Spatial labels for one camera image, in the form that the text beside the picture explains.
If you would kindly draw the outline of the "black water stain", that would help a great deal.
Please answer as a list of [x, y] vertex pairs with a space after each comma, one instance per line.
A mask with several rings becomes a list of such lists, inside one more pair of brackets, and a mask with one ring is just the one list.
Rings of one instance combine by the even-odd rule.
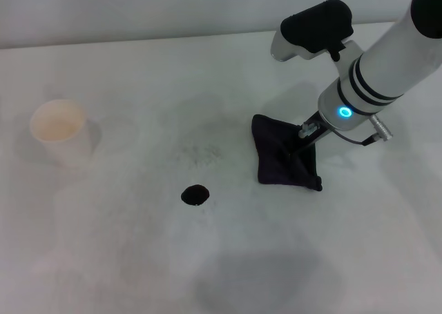
[[200, 184], [189, 186], [181, 194], [181, 200], [189, 206], [200, 206], [209, 197], [209, 190]]

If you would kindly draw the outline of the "dark purple rag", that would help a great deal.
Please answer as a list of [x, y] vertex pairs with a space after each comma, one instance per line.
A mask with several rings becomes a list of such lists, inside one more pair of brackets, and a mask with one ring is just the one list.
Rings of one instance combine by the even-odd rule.
[[254, 115], [251, 132], [258, 154], [261, 184], [300, 186], [320, 192], [322, 179], [316, 170], [316, 148], [305, 148], [298, 136], [301, 127]]

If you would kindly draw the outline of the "white paper cup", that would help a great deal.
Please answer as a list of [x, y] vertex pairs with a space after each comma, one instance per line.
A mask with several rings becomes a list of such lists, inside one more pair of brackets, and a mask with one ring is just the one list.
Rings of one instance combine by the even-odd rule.
[[93, 154], [88, 118], [73, 100], [56, 99], [41, 105], [30, 119], [30, 133], [67, 168], [87, 165]]

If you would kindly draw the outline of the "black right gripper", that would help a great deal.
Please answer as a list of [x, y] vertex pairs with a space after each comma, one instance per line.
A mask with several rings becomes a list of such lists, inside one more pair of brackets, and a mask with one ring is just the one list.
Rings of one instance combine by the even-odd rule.
[[289, 129], [291, 134], [286, 140], [289, 159], [315, 159], [315, 143], [330, 133], [318, 111], [302, 125], [289, 124]]

